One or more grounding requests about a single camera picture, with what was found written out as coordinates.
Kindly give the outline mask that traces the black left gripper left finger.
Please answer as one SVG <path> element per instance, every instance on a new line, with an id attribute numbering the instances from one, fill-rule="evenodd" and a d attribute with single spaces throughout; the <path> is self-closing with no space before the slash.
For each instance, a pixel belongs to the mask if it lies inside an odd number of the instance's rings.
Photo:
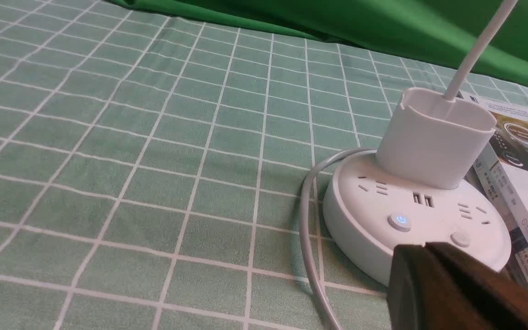
<path id="1" fill-rule="evenodd" d="M 491 330 L 449 272 L 423 246 L 394 249 L 387 292 L 394 330 Z"/>

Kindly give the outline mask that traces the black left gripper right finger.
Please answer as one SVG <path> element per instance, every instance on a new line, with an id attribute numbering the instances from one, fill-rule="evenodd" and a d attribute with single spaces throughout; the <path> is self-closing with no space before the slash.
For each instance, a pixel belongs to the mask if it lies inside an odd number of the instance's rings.
<path id="1" fill-rule="evenodd" d="M 448 243 L 432 242 L 425 247 L 493 328 L 528 330 L 528 290 Z"/>

